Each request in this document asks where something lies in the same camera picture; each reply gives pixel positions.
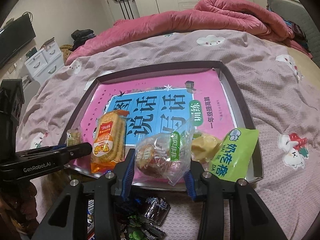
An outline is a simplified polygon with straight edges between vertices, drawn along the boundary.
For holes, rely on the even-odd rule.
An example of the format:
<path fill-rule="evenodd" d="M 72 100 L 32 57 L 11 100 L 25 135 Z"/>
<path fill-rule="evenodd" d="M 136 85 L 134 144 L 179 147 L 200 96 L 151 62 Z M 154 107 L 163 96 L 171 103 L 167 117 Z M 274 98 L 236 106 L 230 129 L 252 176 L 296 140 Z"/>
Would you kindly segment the person's left hand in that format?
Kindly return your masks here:
<path fill-rule="evenodd" d="M 37 189 L 28 181 L 1 183 L 1 230 L 11 239 L 31 239 L 39 223 L 37 221 Z"/>

